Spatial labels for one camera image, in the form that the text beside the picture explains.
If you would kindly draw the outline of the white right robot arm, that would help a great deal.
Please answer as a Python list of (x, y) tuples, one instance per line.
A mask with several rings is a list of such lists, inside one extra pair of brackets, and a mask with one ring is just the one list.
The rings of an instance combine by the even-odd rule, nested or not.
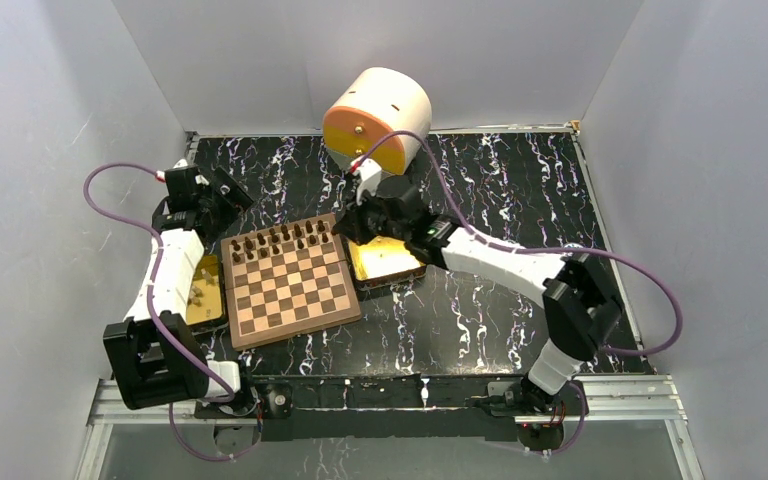
[(377, 237), (400, 240), (422, 263), (491, 280), (535, 302), (549, 338), (522, 389), (525, 405), (537, 414), (561, 403), (562, 388), (598, 353), (624, 313), (596, 255), (576, 248), (525, 254), (517, 244), (482, 237), (467, 223), (432, 212), (403, 178), (389, 178), (349, 202), (333, 231), (358, 245)]

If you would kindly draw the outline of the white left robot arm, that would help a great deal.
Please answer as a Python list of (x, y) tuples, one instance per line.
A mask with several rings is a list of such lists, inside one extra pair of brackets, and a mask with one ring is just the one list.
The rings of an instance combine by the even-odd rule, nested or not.
[(241, 379), (234, 362), (207, 360), (186, 318), (207, 247), (253, 200), (221, 168), (203, 170), (181, 159), (170, 169), (145, 171), (167, 189), (151, 222), (135, 224), (151, 236), (150, 260), (124, 319), (103, 333), (122, 400), (138, 410), (199, 399), (246, 416), (257, 407), (257, 387)]

